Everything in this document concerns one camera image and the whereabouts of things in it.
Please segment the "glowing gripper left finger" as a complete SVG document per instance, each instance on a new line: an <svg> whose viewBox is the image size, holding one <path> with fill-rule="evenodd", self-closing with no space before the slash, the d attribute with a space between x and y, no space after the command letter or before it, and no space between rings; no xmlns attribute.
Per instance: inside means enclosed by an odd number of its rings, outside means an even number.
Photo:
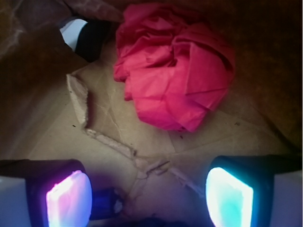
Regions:
<svg viewBox="0 0 303 227"><path fill-rule="evenodd" d="M2 227L85 227L92 186L83 164L69 160L1 160Z"/></svg>

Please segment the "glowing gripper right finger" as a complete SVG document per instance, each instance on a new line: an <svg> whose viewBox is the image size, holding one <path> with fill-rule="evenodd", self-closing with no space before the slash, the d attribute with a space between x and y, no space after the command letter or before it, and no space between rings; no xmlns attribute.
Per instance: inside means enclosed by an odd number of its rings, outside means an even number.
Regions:
<svg viewBox="0 0 303 227"><path fill-rule="evenodd" d="M218 156L205 198L215 227L301 227L303 161L296 155Z"/></svg>

